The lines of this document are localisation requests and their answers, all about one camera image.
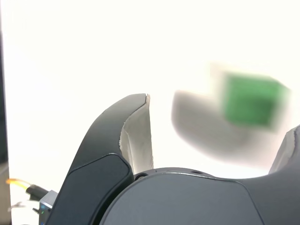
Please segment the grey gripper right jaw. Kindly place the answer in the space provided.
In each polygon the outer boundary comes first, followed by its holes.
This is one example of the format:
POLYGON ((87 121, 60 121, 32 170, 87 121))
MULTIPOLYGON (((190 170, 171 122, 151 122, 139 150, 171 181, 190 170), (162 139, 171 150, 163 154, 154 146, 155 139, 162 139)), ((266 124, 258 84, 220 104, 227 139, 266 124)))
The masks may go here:
POLYGON ((191 173, 147 176, 126 188, 103 225, 297 225, 300 222, 300 129, 286 133, 280 170, 249 179, 191 173))

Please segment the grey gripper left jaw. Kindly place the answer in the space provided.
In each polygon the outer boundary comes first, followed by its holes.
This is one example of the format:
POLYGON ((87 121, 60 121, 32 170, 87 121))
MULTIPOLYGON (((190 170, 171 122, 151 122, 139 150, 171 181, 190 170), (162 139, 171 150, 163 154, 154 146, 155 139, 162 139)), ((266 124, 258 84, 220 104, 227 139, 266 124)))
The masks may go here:
POLYGON ((58 193, 48 225, 98 225, 134 175, 153 168, 150 96, 132 94, 87 131, 58 193))

